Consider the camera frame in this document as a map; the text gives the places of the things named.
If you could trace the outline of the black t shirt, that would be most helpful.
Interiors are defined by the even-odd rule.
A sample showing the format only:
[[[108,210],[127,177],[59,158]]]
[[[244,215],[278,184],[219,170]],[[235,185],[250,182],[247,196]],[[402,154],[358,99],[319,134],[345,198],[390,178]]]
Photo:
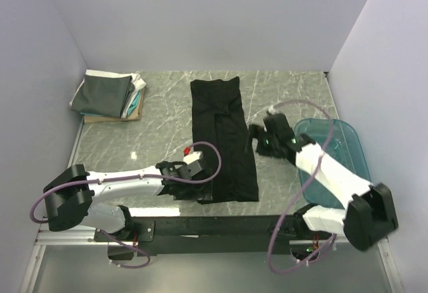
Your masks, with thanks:
[[[248,129],[239,77],[194,80],[191,96],[193,142],[209,142],[221,155],[221,170],[212,180],[212,202],[259,201],[254,155],[245,151]]]

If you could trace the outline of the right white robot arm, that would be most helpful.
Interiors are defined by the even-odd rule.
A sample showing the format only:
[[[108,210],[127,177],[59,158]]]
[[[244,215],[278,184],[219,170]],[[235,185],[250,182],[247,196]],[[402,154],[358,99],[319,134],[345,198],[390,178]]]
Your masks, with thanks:
[[[263,125],[249,126],[246,149],[257,141],[256,153],[285,159],[314,176],[341,204],[340,209],[311,203],[290,216],[294,233],[308,239],[315,232],[343,235],[366,251],[399,227],[391,190],[373,185],[333,159],[307,134],[294,134],[282,113],[268,114]]]

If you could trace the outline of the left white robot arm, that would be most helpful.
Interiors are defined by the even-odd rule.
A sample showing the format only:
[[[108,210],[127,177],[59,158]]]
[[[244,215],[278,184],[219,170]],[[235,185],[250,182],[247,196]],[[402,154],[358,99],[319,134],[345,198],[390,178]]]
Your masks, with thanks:
[[[78,225],[94,227],[124,241],[138,233],[129,208],[107,201],[135,195],[170,195],[176,200],[210,199],[218,171],[199,158],[168,162],[134,171],[97,173],[73,165],[43,190],[47,224],[59,232]]]

